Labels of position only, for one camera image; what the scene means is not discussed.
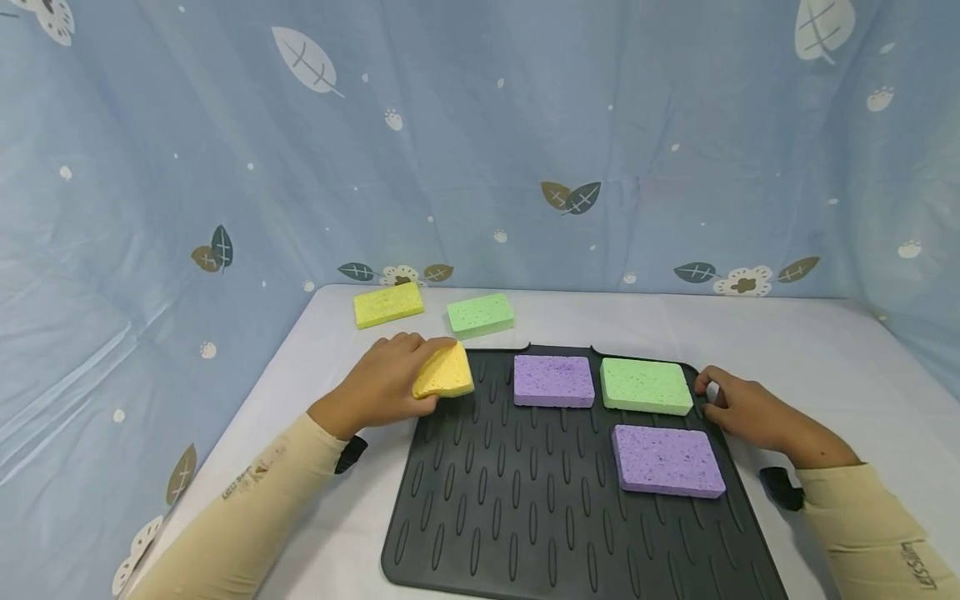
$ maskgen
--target tabletop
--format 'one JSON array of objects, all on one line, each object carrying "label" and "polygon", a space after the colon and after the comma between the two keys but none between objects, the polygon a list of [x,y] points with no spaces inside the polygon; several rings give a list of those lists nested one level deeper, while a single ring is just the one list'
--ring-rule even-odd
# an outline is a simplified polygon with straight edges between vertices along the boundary
[{"label": "tabletop", "polygon": [[[317,291],[168,517],[141,570],[150,568],[263,446],[339,383],[376,339],[399,331],[449,335],[446,305],[490,292],[424,288],[423,314],[357,330],[352,298],[371,290],[332,285]],[[467,340],[467,348],[594,346],[697,369],[716,364],[758,380],[872,463],[931,533],[947,564],[960,572],[960,521],[954,516],[960,498],[960,402],[870,313],[844,300],[505,293],[516,326]],[[462,598],[394,586],[380,570],[414,426],[407,422],[360,434],[371,445],[363,460],[310,507],[258,597]],[[838,598],[803,516],[774,505],[757,479],[760,468],[788,466],[785,458],[736,439],[730,446],[788,594]]]}]

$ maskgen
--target green sponge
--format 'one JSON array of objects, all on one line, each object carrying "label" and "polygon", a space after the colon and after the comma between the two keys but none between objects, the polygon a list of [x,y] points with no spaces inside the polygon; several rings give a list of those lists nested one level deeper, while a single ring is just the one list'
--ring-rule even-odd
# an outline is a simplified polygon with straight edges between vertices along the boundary
[{"label": "green sponge", "polygon": [[680,417],[693,408],[684,371],[676,363],[605,358],[600,382],[607,408]]},{"label": "green sponge", "polygon": [[514,309],[503,294],[491,294],[446,306],[453,335],[460,340],[496,333],[514,326]]}]

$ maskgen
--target sponge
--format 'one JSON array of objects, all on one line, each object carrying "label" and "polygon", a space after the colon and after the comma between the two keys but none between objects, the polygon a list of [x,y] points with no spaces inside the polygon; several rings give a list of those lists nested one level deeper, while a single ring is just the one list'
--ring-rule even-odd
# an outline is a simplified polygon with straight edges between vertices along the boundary
[{"label": "sponge", "polygon": [[466,340],[514,326],[514,309],[503,294],[491,294],[448,304],[453,335]]},{"label": "sponge", "polygon": [[716,498],[726,489],[707,434],[664,427],[613,427],[620,488]]},{"label": "sponge", "polygon": [[593,377],[586,356],[514,357],[514,404],[517,406],[593,406]]},{"label": "sponge", "polygon": [[353,298],[357,329],[366,329],[423,312],[423,300],[416,283],[402,283]]},{"label": "sponge", "polygon": [[473,391],[473,375],[464,345],[437,350],[420,369],[414,382],[414,398],[420,399],[436,394],[440,397],[456,397]]},{"label": "sponge", "polygon": [[693,408],[684,372],[676,363],[605,358],[600,382],[607,408],[680,417]]}]

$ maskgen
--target arm sleeve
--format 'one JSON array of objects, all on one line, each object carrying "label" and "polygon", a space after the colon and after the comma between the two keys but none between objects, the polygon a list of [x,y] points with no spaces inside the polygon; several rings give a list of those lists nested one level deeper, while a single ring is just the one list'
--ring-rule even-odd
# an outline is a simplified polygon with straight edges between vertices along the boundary
[{"label": "arm sleeve", "polygon": [[144,573],[128,600],[248,600],[346,442],[300,416]]},{"label": "arm sleeve", "polygon": [[844,600],[960,600],[926,531],[869,465],[797,470],[804,513]]}]

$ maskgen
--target fabric backdrop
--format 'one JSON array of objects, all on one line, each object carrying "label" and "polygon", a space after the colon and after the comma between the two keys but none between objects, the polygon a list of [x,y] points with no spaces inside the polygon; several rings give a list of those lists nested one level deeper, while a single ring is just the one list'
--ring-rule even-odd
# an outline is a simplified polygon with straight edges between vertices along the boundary
[{"label": "fabric backdrop", "polygon": [[119,592],[327,283],[854,298],[956,395],[957,22],[0,0],[3,596]]}]

